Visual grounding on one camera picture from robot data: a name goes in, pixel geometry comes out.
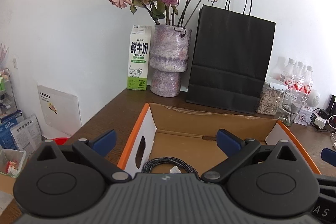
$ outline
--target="vase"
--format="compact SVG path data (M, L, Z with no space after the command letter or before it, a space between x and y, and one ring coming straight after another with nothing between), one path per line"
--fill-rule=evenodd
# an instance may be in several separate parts
M151 92L163 97L175 97L181 89L181 73L154 70Z
M181 88L181 73L188 69L190 29L156 25L150 66L155 69L151 91L159 96L177 96Z

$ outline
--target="milk carton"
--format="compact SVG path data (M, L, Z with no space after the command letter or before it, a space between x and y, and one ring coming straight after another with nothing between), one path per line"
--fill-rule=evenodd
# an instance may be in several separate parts
M151 34L151 26L133 26L129 44L129 58L127 68L127 88L130 90L147 89Z

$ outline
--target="yellow sticker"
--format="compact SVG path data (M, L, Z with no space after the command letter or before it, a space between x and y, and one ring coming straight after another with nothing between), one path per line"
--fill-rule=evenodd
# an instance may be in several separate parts
M49 108L57 114L57 109L52 103L49 103Z

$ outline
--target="gray ribbed surface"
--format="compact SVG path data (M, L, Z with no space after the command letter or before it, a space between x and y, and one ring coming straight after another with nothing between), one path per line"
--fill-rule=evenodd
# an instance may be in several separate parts
M106 196L77 216L46 220L29 215L15 224L258 224L319 223L310 216L267 220L233 205L218 185L194 174L137 174L135 180L110 187Z

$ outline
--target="white cable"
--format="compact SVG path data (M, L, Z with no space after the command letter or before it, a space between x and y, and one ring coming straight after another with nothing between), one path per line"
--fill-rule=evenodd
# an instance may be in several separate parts
M328 119L328 124L329 124L329 126L330 126L331 128L333 128L333 129L335 129L335 130L336 130L336 128L334 128L333 126L331 126L331 125L330 125L330 122L329 122L329 121L330 121L330 119L331 119L332 117L336 117L336 115L332 115L332 116L330 116L330 118Z

